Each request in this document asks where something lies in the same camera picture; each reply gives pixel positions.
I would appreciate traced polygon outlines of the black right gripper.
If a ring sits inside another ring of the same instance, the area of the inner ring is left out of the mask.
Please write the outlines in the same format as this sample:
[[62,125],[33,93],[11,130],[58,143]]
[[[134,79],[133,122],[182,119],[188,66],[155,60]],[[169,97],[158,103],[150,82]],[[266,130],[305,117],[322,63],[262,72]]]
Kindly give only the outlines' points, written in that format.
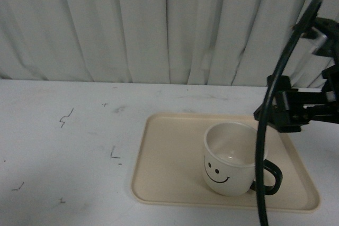
[[338,75],[329,75],[320,92],[300,92],[282,76],[273,97],[267,124],[278,132],[300,132],[310,121],[338,124]]

